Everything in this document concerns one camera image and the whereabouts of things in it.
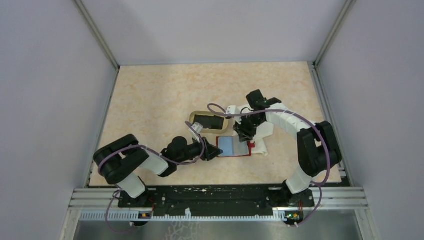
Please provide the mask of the red leather card holder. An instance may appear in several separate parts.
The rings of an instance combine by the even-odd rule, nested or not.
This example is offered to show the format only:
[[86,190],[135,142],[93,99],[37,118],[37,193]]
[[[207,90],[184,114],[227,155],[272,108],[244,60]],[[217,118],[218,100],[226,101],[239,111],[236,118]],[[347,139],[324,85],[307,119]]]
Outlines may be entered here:
[[241,142],[238,136],[217,136],[216,146],[222,150],[219,158],[248,157],[252,155],[249,141]]

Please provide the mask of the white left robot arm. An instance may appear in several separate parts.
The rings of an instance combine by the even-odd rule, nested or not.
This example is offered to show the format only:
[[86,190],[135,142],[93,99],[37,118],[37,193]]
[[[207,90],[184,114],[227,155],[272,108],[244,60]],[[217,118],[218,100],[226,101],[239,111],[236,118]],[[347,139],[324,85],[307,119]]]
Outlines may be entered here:
[[222,153],[205,137],[195,137],[189,144],[185,137],[177,136],[161,152],[156,152],[140,145],[133,134],[128,134],[97,150],[93,161],[109,185],[119,187],[132,203],[144,207],[149,203],[150,193],[135,173],[136,169],[143,168],[165,178],[178,166],[191,165],[198,160],[211,161]]

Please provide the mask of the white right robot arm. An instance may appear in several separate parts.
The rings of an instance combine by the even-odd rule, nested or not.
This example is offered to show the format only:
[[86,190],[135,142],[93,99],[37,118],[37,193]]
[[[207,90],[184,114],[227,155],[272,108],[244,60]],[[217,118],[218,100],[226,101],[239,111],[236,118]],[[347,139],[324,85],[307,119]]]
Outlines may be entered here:
[[273,134],[278,127],[294,137],[297,144],[298,168],[283,182],[281,199],[287,206],[295,206],[301,193],[310,185],[321,186],[329,178],[330,170],[342,160],[341,150],[333,126],[314,122],[289,110],[278,98],[267,99],[260,90],[246,96],[248,107],[229,106],[226,114],[235,120],[233,126],[241,142],[257,142]]

